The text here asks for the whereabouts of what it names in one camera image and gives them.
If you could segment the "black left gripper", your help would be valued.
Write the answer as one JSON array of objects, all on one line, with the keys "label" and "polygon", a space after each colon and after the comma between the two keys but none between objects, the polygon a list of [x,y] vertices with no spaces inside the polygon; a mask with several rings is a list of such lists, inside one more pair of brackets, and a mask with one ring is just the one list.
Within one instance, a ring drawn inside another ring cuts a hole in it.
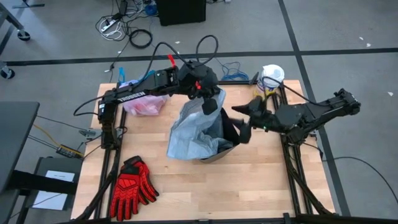
[{"label": "black left gripper", "polygon": [[218,78],[210,67],[199,62],[189,61],[179,70],[179,93],[189,99],[203,98],[201,108],[205,115],[218,108],[217,101],[212,98],[220,93]]}]

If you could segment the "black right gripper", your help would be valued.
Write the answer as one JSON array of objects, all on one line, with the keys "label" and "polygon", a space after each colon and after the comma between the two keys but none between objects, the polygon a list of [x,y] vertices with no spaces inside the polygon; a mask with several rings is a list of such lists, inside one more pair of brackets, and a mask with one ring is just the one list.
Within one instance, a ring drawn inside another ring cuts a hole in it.
[{"label": "black right gripper", "polygon": [[282,126],[274,114],[264,104],[261,96],[256,96],[246,105],[232,106],[232,110],[242,114],[249,114],[249,123],[243,119],[239,121],[239,141],[247,144],[251,139],[251,128],[264,131],[282,131]]}]

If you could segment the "dark grey trash bin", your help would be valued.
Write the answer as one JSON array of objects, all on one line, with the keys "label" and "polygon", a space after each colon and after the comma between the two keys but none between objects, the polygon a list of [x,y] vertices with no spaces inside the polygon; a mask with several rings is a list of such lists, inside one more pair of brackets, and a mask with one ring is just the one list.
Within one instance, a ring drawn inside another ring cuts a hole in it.
[{"label": "dark grey trash bin", "polygon": [[217,161],[218,159],[221,159],[222,157],[226,156],[229,152],[231,152],[236,146],[240,144],[239,142],[239,134],[237,130],[235,129],[232,119],[228,116],[227,112],[224,110],[224,108],[221,109],[220,111],[221,114],[221,119],[222,119],[222,127],[223,127],[223,137],[232,142],[231,147],[219,147],[218,148],[218,153],[215,154],[214,156],[211,156],[206,159],[200,159],[200,162],[204,164],[210,164],[214,161]]}]

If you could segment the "grey-blue plastic trash bag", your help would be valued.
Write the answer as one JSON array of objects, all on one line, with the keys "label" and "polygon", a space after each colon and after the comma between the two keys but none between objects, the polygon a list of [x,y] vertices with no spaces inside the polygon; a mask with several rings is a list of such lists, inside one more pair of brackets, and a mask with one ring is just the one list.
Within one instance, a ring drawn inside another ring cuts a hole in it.
[{"label": "grey-blue plastic trash bag", "polygon": [[233,147],[226,138],[221,117],[221,109],[226,92],[221,90],[212,97],[216,109],[205,115],[202,109],[204,100],[195,98],[184,104],[178,119],[170,129],[167,156],[172,159],[207,159],[219,150]]}]

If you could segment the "translucent purple trash bag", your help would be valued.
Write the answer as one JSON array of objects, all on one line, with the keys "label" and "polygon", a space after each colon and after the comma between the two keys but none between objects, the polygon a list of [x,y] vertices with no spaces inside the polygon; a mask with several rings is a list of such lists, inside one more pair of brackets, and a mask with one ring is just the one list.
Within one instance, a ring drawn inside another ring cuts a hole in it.
[{"label": "translucent purple trash bag", "polygon": [[[155,70],[151,70],[145,78],[148,78],[149,75],[153,75]],[[125,81],[125,73],[123,67],[119,67],[119,76],[118,83],[120,87],[124,87],[127,84],[135,84],[140,80],[130,80],[128,82]],[[135,100],[127,101],[123,103],[123,108],[126,112],[134,115],[134,116],[157,116],[159,115],[162,107],[166,104],[169,96],[152,96],[147,95],[142,98],[138,98]]]}]

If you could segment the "yellow canister with white lid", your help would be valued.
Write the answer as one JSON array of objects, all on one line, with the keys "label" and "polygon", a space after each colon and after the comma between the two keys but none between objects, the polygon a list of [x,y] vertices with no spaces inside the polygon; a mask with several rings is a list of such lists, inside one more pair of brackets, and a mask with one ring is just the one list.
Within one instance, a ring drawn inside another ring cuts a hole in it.
[{"label": "yellow canister with white lid", "polygon": [[267,95],[275,93],[280,83],[283,82],[284,77],[284,70],[280,66],[274,64],[263,66],[262,72],[257,77],[254,95],[264,98]]}]

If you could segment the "black box on floor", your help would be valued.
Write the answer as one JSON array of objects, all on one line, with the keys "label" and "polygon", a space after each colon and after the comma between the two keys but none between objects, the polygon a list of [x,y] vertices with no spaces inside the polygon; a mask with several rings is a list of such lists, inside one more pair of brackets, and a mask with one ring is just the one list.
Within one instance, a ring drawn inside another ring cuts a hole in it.
[{"label": "black box on floor", "polygon": [[155,0],[161,26],[204,22],[206,0]]}]

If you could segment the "red black work glove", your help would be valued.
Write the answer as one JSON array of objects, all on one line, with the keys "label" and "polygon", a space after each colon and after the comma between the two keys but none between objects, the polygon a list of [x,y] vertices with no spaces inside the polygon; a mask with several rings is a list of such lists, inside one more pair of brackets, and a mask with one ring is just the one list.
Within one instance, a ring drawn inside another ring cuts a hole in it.
[{"label": "red black work glove", "polygon": [[124,166],[132,166],[139,169],[140,176],[140,190],[139,190],[139,201],[143,205],[148,205],[149,202],[155,202],[156,197],[159,196],[158,191],[152,185],[150,181],[150,170],[147,164],[141,159],[140,156],[134,156],[124,161]]},{"label": "red black work glove", "polygon": [[147,205],[141,191],[141,178],[138,174],[120,173],[113,190],[109,216],[117,221],[130,220],[138,214],[139,203]]}]

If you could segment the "white power strip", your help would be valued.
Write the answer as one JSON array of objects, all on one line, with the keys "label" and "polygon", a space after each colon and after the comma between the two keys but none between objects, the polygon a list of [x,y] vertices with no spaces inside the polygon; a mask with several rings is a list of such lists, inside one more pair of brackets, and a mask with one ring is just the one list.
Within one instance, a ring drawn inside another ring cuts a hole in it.
[{"label": "white power strip", "polygon": [[102,22],[100,22],[99,25],[99,30],[101,33],[106,32],[110,27],[113,25],[117,24],[118,22],[114,19],[104,19]]}]

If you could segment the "green circuit board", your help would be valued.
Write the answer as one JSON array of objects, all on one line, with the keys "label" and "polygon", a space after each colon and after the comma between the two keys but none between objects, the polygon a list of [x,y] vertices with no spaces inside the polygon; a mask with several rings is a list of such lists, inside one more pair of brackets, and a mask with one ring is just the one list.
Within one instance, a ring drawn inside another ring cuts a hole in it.
[{"label": "green circuit board", "polygon": [[65,146],[63,144],[59,145],[59,147],[56,150],[56,153],[65,156],[67,158],[75,158],[75,159],[82,159],[84,156],[81,152],[72,149],[68,146]]}]

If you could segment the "black desk crossbar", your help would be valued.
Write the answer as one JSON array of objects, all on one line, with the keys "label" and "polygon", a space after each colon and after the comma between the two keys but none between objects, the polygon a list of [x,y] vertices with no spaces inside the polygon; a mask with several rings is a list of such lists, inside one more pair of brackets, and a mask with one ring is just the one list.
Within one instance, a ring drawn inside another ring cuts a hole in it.
[{"label": "black desk crossbar", "polygon": [[77,183],[14,170],[9,179],[7,189],[41,190],[74,195]]}]

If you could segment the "white printed paper sheet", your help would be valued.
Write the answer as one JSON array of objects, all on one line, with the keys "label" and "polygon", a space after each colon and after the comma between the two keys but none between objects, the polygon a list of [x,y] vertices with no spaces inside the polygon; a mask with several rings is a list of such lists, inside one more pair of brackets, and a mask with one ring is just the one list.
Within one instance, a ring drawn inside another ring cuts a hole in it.
[{"label": "white printed paper sheet", "polygon": [[[45,176],[51,179],[58,179],[67,182],[72,182],[75,177],[75,173],[48,170]],[[63,210],[67,201],[67,197],[68,197],[67,194],[39,191],[34,200],[32,208],[47,209],[47,210]]]}]

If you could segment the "dark grey desk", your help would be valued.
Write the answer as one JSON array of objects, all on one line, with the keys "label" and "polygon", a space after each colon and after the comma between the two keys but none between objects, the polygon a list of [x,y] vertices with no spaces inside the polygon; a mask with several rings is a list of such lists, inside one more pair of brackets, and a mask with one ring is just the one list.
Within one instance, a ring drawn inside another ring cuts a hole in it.
[{"label": "dark grey desk", "polygon": [[0,101],[0,192],[7,189],[40,103]]}]

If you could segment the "grey cart leg with caster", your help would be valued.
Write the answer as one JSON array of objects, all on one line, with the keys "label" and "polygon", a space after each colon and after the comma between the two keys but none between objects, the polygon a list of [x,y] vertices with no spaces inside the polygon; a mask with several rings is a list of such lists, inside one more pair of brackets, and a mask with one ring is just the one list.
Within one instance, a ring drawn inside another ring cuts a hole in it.
[{"label": "grey cart leg with caster", "polygon": [[2,4],[0,3],[0,28],[5,21],[12,24],[18,30],[18,38],[22,41],[29,41],[30,34],[24,30],[24,26],[18,19]]}]

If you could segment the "black aluminium table frame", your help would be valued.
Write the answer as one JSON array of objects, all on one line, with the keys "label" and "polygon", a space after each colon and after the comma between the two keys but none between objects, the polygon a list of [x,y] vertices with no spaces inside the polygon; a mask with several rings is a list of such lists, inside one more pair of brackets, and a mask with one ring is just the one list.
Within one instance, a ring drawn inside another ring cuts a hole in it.
[{"label": "black aluminium table frame", "polygon": [[[231,107],[248,103],[254,87],[222,86],[227,92],[223,107],[229,117],[247,119]],[[131,220],[115,223],[294,223],[295,207],[278,134],[254,130],[249,144],[240,144],[209,164],[166,156],[170,128],[187,101],[186,96],[174,95],[158,116],[127,115],[125,124],[119,124],[121,107],[118,109],[116,125],[127,127],[127,133],[117,166],[132,156],[141,156],[160,196],[154,203],[139,205],[139,213]],[[315,138],[307,138],[306,143],[317,146]],[[307,185],[327,210],[335,212],[320,153],[309,145],[300,147]],[[111,151],[109,168],[103,168],[104,149],[97,148],[83,161],[71,218],[77,218],[91,202],[100,177],[108,174],[114,156]]]}]

